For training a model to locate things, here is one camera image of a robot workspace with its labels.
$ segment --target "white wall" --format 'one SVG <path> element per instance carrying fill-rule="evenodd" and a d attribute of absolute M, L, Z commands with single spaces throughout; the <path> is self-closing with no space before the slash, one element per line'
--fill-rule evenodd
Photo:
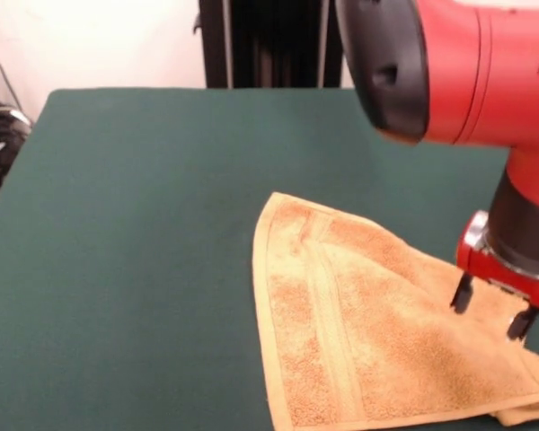
<path fill-rule="evenodd" d="M 198 10 L 198 0 L 0 0 L 0 61 L 34 118 L 57 88 L 204 87 Z M 346 66 L 342 85 L 352 86 Z M 12 102 L 2 80 L 0 98 Z"/>

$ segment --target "red robot arm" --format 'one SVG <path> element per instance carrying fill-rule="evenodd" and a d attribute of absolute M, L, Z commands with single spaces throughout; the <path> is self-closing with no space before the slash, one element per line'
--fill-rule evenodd
<path fill-rule="evenodd" d="M 489 213 L 476 215 L 460 239 L 457 265 L 466 276 L 452 305 L 466 308 L 471 276 L 522 295 L 531 307 L 508 335 L 523 338 L 539 313 L 539 10 L 337 0 L 337 11 L 374 127 L 409 143 L 508 149 Z M 477 231 L 480 240 L 468 242 Z"/>

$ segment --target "black metal frame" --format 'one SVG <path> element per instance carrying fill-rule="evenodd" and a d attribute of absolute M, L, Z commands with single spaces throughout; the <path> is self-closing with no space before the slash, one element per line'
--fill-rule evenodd
<path fill-rule="evenodd" d="M 227 1 L 228 20 L 224 1 Z M 322 2 L 329 2 L 322 35 Z M 334 0 L 199 0 L 208 88 L 339 87 L 342 46 Z M 231 54 L 226 52 L 226 34 Z M 323 75 L 320 43 L 325 41 Z M 228 79 L 227 59 L 231 64 Z"/>

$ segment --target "green table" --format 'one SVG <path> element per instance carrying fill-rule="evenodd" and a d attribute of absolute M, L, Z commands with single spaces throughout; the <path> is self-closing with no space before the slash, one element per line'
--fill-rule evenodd
<path fill-rule="evenodd" d="M 271 430 L 250 265 L 270 193 L 451 260 L 505 156 L 382 142 L 346 91 L 55 92 L 0 195 L 0 431 Z M 419 429 L 468 427 L 501 429 Z"/>

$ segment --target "towel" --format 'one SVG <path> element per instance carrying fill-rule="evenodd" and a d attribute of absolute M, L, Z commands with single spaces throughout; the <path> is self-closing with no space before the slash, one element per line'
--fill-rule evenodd
<path fill-rule="evenodd" d="M 382 226 L 275 193 L 253 245 L 253 287 L 276 431 L 360 431 L 480 415 L 539 419 L 539 356 L 509 342 L 526 304 Z"/>

